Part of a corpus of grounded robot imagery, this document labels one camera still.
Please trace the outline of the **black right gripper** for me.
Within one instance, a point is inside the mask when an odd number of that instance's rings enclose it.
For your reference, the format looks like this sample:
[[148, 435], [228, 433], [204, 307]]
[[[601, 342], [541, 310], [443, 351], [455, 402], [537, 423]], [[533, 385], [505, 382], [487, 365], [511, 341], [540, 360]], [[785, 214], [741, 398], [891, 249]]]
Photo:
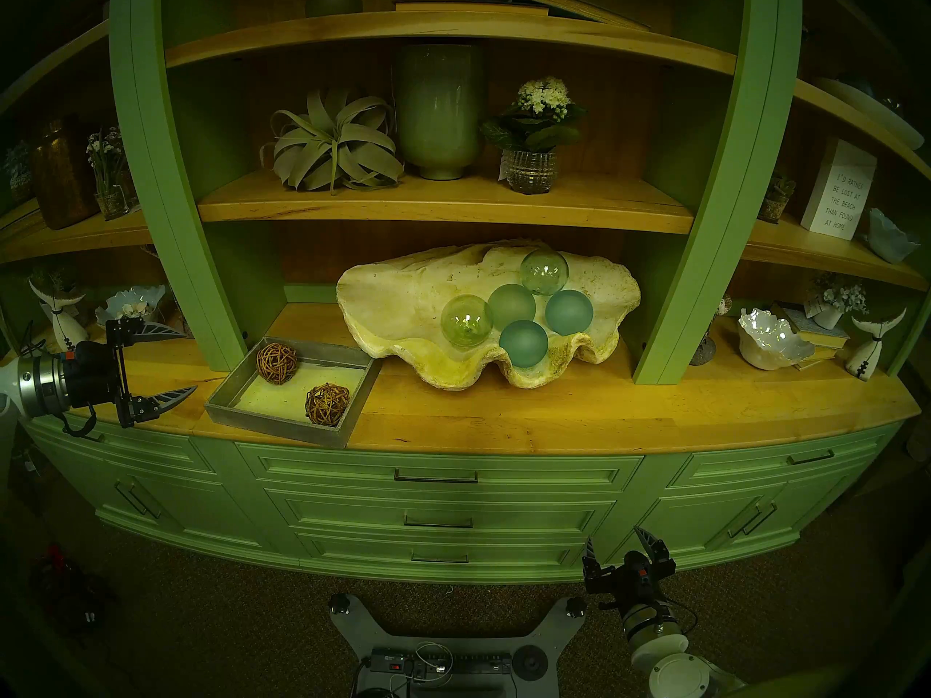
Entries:
[[665, 542], [641, 526], [634, 532], [640, 540], [642, 553], [625, 554], [620, 567], [603, 569], [595, 555], [591, 537], [587, 537], [582, 555], [585, 588], [589, 594], [610, 594], [611, 601], [601, 601], [600, 610], [629, 611], [638, 605], [652, 605], [664, 598], [659, 581], [676, 572], [675, 560]]

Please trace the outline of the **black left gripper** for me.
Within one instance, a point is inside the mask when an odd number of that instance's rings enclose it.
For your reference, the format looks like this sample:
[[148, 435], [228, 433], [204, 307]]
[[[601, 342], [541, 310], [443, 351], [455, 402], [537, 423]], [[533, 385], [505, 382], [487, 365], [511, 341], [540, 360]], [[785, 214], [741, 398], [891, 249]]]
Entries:
[[153, 396], [128, 394], [123, 361], [124, 345], [186, 339], [183, 332], [141, 317], [108, 320], [108, 342], [86, 340], [63, 354], [63, 379], [71, 408], [113, 403], [120, 406], [120, 425], [133, 427], [158, 420], [196, 392], [196, 386], [178, 388]]

